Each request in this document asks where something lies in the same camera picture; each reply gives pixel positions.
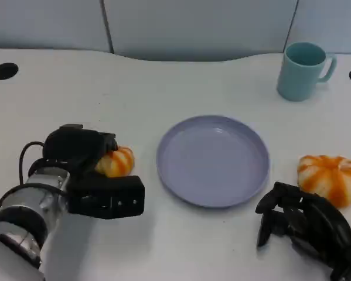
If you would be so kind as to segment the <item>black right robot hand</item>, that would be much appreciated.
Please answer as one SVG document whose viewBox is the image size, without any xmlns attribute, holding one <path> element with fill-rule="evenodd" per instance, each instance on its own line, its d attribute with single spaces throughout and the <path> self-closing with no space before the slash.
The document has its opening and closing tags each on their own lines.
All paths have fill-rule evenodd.
<svg viewBox="0 0 351 281">
<path fill-rule="evenodd" d="M 326 198 L 277 181 L 255 211 L 261 215 L 258 249 L 272 234 L 288 236 L 298 252 L 331 268 L 331 280 L 351 280 L 351 227 Z"/>
</svg>

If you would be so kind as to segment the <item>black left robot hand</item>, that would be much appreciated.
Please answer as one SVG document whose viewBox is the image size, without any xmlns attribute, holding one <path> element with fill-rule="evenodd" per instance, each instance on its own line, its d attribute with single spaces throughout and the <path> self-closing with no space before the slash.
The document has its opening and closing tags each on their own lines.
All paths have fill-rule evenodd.
<svg viewBox="0 0 351 281">
<path fill-rule="evenodd" d="M 43 158 L 66 165 L 70 174 L 93 172 L 109 152 L 118 150 L 115 134 L 66 124 L 49 134 L 44 142 Z"/>
</svg>

